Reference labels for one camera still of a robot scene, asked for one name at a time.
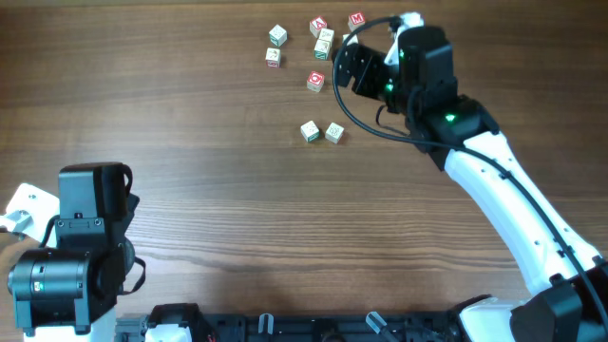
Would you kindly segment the plain wooden picture block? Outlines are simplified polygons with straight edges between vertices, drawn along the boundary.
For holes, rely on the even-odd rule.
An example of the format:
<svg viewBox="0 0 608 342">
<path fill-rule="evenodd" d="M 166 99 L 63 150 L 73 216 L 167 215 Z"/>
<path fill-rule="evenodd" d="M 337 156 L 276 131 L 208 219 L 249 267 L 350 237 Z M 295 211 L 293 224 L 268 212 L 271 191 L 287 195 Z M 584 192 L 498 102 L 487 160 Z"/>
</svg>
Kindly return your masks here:
<svg viewBox="0 0 608 342">
<path fill-rule="evenodd" d="M 323 28 L 319 31 L 318 40 L 327 42 L 330 46 L 333 44 L 334 31 L 330 28 Z"/>
</svg>

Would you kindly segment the wooden block blue side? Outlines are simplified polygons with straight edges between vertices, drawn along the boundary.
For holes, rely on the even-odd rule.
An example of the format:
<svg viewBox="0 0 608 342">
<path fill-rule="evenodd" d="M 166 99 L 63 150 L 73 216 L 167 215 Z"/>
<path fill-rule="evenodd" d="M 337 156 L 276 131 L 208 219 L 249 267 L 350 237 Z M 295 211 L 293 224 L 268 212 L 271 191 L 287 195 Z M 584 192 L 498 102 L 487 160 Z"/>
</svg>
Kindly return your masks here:
<svg viewBox="0 0 608 342">
<path fill-rule="evenodd" d="M 344 134 L 344 127 L 337 123 L 330 123 L 325 131 L 324 137 L 335 144 L 338 144 Z"/>
</svg>

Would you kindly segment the wooden block green bird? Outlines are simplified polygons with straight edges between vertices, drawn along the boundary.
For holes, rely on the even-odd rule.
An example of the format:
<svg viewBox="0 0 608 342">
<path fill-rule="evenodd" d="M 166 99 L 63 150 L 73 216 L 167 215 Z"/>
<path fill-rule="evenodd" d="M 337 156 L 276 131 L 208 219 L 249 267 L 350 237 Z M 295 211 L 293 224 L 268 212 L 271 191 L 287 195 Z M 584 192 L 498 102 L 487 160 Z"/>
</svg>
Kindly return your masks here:
<svg viewBox="0 0 608 342">
<path fill-rule="evenodd" d="M 320 130 L 314 121 L 308 121 L 301 125 L 300 132 L 307 143 L 316 140 L 320 135 Z"/>
</svg>

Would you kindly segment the wooden block green N side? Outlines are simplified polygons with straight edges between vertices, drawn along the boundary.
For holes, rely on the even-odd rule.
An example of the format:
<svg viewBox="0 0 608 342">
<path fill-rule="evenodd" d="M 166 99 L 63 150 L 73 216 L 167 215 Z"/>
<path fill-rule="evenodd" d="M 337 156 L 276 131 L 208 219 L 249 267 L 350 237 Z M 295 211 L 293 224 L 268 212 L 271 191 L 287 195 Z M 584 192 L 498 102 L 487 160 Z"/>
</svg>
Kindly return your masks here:
<svg viewBox="0 0 608 342">
<path fill-rule="evenodd" d="M 358 44 L 358 38 L 356 35 L 353 35 L 352 38 L 349 38 L 349 34 L 343 35 L 343 44 L 346 46 Z"/>
</svg>

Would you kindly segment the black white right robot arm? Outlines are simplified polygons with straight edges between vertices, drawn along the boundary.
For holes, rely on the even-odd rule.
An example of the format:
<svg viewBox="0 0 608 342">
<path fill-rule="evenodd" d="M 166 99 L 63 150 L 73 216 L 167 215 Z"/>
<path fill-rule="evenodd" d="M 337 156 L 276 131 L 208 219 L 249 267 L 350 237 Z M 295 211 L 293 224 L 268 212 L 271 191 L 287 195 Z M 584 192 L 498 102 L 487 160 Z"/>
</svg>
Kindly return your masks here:
<svg viewBox="0 0 608 342">
<path fill-rule="evenodd" d="M 388 20 L 388 53 L 346 38 L 334 54 L 333 88 L 350 87 L 405 118 L 378 137 L 411 143 L 477 203 L 515 258 L 530 294 L 521 302 L 483 295 L 456 307 L 464 341 L 603 341 L 607 261 L 557 213 L 526 175 L 488 111 L 458 91 L 444 31 Z"/>
</svg>

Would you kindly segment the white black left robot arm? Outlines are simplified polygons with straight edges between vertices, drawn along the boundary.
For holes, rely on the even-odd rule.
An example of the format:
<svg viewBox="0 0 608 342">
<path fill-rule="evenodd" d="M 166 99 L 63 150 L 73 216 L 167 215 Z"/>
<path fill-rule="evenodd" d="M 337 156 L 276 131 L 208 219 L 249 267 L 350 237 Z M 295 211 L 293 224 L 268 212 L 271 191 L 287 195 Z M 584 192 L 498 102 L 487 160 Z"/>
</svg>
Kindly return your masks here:
<svg viewBox="0 0 608 342">
<path fill-rule="evenodd" d="M 22 183 L 1 228 L 37 241 L 8 272 L 15 325 L 26 341 L 215 341 L 196 304 L 167 304 L 119 318 L 133 266 L 143 266 L 126 230 L 139 198 L 122 162 L 83 163 L 59 173 L 58 196 Z"/>
</svg>

